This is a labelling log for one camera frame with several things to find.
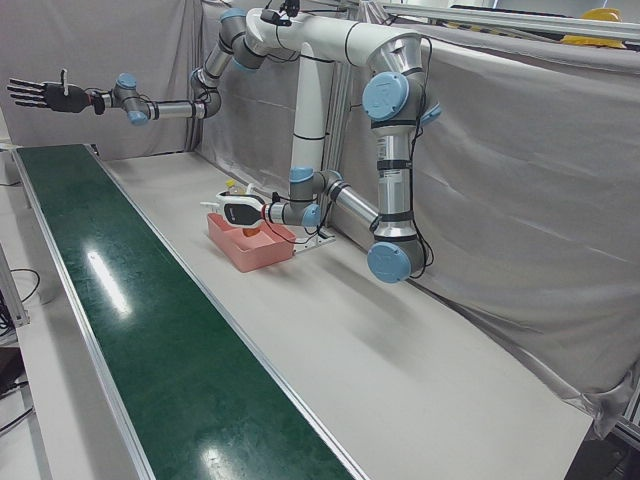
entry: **aluminum rail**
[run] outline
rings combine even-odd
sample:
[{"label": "aluminum rail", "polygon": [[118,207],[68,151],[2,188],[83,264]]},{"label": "aluminum rail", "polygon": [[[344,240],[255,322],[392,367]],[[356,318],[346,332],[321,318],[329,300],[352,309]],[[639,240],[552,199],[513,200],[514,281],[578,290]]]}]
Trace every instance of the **aluminum rail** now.
[{"label": "aluminum rail", "polygon": [[[357,8],[358,1],[312,0],[331,6]],[[457,8],[423,7],[419,5],[400,5],[389,2],[379,4],[390,14],[409,15],[431,20],[446,20],[484,27],[512,28],[516,30],[534,30],[545,33],[581,35],[586,37],[611,38],[615,40],[640,41],[640,24],[583,20],[580,18],[559,18],[529,15],[522,13],[485,12]]]}]

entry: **conveyor belt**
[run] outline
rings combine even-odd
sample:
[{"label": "conveyor belt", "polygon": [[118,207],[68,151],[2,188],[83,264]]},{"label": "conveyor belt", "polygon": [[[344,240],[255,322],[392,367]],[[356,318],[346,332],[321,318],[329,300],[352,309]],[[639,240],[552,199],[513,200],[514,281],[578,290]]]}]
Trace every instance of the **conveyor belt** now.
[{"label": "conveyor belt", "polygon": [[352,478],[85,146],[15,157],[141,477]]}]

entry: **pink tray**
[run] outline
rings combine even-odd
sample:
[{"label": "pink tray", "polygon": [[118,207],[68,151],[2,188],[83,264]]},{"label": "pink tray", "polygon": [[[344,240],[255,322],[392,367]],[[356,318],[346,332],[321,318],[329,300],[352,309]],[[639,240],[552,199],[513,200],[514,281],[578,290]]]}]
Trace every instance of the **pink tray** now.
[{"label": "pink tray", "polygon": [[272,224],[269,228],[262,223],[259,233],[245,237],[242,228],[232,227],[217,213],[208,214],[207,222],[211,240],[241,272],[256,270],[293,256],[293,243],[289,242],[294,242],[296,236],[282,225]]}]

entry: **wire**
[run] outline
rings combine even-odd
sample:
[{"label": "wire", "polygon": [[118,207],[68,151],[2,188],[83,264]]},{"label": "wire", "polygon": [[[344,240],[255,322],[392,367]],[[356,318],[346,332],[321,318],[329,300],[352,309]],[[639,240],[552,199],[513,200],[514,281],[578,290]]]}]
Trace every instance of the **wire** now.
[{"label": "wire", "polygon": [[[424,133],[423,128],[420,126],[420,119],[422,116],[422,111],[427,106],[426,105],[427,86],[429,85],[431,56],[433,55],[433,44],[431,43],[431,39],[426,35],[422,35],[422,37],[425,38],[427,42],[429,42],[429,55],[427,57],[427,68],[425,73],[424,87],[422,89],[422,96],[420,98],[420,108],[418,109],[418,116],[416,117],[416,129],[413,134],[413,138],[411,139],[411,149],[409,150],[409,163],[411,164],[411,168],[409,169],[409,204],[410,204],[411,211],[414,211],[413,209],[413,155],[416,150],[416,143],[418,141],[418,138],[420,138]],[[422,264],[422,269],[420,270],[420,273],[418,273],[417,275],[411,275],[409,277],[413,280],[416,280],[424,275],[424,272],[426,271],[427,267],[430,267],[431,265],[433,265],[433,262],[435,261],[435,254],[433,252],[433,248],[431,248],[431,244],[427,241],[426,238],[424,238],[424,235],[422,235],[422,232],[420,231],[420,228],[418,227],[418,224],[416,222],[415,216],[412,220],[412,223],[413,223],[413,227],[416,230],[416,234],[418,235],[418,240],[420,241],[420,247],[422,248],[422,255],[424,258],[424,262]]]},{"label": "wire", "polygon": [[0,399],[9,396],[12,393],[17,392],[18,390],[20,390],[21,388],[26,387],[27,385],[29,385],[28,381],[14,383],[2,395],[0,395]]},{"label": "wire", "polygon": [[29,295],[27,295],[24,298],[21,298],[20,301],[21,302],[26,302],[27,300],[29,300],[29,298],[31,298],[31,296],[36,293],[36,290],[38,289],[38,287],[40,286],[40,274],[38,272],[36,272],[35,270],[32,270],[31,268],[14,268],[11,270],[12,273],[14,272],[30,272],[33,273],[36,276],[36,286],[33,287],[33,290],[31,290],[29,292]]},{"label": "wire", "polygon": [[286,200],[287,202],[291,202],[291,203],[303,203],[303,202],[317,202],[318,201],[318,196],[316,195],[315,197],[313,197],[311,200],[291,200],[290,198],[287,197],[283,197],[282,195],[280,195],[279,193],[276,192],[277,195],[277,199],[279,200]]},{"label": "wire", "polygon": [[307,239],[304,242],[296,242],[294,240],[289,240],[288,238],[282,236],[281,234],[279,234],[278,232],[276,232],[273,227],[271,226],[271,223],[266,221],[264,223],[267,224],[267,226],[269,227],[269,229],[275,233],[276,235],[278,235],[281,239],[283,239],[285,242],[287,243],[291,243],[293,245],[306,245],[307,243],[309,243],[309,241],[311,241],[312,238],[318,236],[320,234],[320,230],[322,230],[322,227],[324,227],[325,222],[327,221],[327,216],[329,215],[329,210],[331,210],[331,206],[333,205],[333,201],[330,201],[327,204],[327,210],[324,212],[324,216],[322,217],[322,220],[320,221],[320,225],[318,225],[316,227],[316,231],[309,233],[309,231],[305,228],[304,231],[307,233],[307,235],[309,235],[309,237],[307,237]]},{"label": "wire", "polygon": [[267,55],[267,58],[269,60],[271,60],[273,63],[289,63],[289,62],[296,62],[300,59],[300,52],[293,52],[289,58],[282,58],[282,57],[278,57],[277,55],[273,55],[272,53],[269,53]]},{"label": "wire", "polygon": [[15,426],[18,423],[20,423],[22,420],[24,420],[33,411],[34,411],[33,407],[31,407],[29,410],[24,412],[22,415],[20,415],[19,417],[15,418],[14,420],[11,420],[5,426],[1,427],[0,428],[0,435],[4,434],[7,430],[11,429],[13,426]]}]

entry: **white tabletop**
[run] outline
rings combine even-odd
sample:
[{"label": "white tabletop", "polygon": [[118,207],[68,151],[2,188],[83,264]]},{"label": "white tabletop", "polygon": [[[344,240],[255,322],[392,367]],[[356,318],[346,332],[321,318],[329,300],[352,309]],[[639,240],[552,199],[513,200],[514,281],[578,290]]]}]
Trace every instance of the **white tabletop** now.
[{"label": "white tabletop", "polygon": [[195,154],[107,164],[128,195],[372,479],[562,479],[590,418],[457,313],[369,273],[349,240],[238,272]]}]

